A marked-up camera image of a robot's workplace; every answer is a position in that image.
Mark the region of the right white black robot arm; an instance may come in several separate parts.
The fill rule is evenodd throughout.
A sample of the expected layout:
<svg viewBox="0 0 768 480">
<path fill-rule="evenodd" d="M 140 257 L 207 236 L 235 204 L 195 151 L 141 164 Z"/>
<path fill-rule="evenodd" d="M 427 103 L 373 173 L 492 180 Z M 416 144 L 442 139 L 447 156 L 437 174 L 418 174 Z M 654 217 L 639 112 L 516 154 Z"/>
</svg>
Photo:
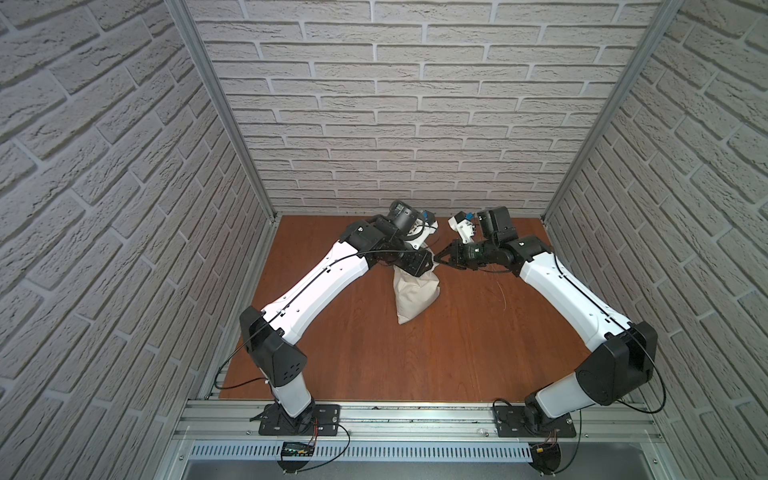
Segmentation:
<svg viewBox="0 0 768 480">
<path fill-rule="evenodd" d="M 540 432 L 593 405 L 608 406 L 650 382 L 656 370 L 656 330 L 635 323 L 591 292 L 535 235 L 521 236 L 504 207 L 448 220 L 458 239 L 436 254 L 442 265 L 479 270 L 497 265 L 538 291 L 583 340 L 589 356 L 570 375 L 529 395 L 524 424 Z"/>
</svg>

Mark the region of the cream cloth drawstring bag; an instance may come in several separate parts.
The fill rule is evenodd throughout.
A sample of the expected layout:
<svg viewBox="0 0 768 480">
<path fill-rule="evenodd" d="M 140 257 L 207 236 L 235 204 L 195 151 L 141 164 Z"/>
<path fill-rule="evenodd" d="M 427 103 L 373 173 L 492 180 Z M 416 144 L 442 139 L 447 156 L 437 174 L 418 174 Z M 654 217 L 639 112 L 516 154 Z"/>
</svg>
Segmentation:
<svg viewBox="0 0 768 480">
<path fill-rule="evenodd" d="M 394 266 L 393 288 L 399 325 L 415 319 L 438 299 L 440 280 L 434 270 L 435 266 L 415 277 Z"/>
</svg>

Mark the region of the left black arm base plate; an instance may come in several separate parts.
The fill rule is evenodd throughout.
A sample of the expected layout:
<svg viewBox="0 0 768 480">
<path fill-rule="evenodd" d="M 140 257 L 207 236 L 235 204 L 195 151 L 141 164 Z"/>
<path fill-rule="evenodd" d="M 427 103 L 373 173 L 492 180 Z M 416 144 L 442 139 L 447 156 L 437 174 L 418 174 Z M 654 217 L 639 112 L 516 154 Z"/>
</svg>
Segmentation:
<svg viewBox="0 0 768 480">
<path fill-rule="evenodd" d="M 291 417 L 282 405 L 274 402 L 253 420 L 259 421 L 261 436 L 336 436 L 340 413 L 340 404 L 311 403 L 297 417 Z"/>
</svg>

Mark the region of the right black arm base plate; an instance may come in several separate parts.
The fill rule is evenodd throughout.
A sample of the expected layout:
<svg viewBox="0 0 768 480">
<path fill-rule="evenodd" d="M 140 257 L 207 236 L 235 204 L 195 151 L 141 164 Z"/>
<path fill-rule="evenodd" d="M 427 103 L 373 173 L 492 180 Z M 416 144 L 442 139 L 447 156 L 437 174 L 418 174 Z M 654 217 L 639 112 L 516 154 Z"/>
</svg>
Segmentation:
<svg viewBox="0 0 768 480">
<path fill-rule="evenodd" d="M 529 405 L 499 405 L 492 408 L 497 435 L 500 438 L 576 438 L 577 432 L 569 414 L 550 418 Z"/>
</svg>

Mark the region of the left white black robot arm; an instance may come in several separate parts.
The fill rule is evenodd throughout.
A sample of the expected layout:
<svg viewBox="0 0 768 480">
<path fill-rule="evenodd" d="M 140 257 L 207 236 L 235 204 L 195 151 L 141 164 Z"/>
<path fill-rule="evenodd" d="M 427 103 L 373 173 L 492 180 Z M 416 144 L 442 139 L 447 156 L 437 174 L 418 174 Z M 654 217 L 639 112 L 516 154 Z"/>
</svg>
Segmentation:
<svg viewBox="0 0 768 480">
<path fill-rule="evenodd" d="M 279 413 L 306 421 L 314 407 L 303 377 L 303 334 L 347 286 L 380 262 L 420 277 L 433 269 L 426 240 L 438 229 L 433 213 L 402 201 L 385 215 L 347 226 L 319 263 L 283 296 L 239 317 L 243 347 L 268 381 Z"/>
</svg>

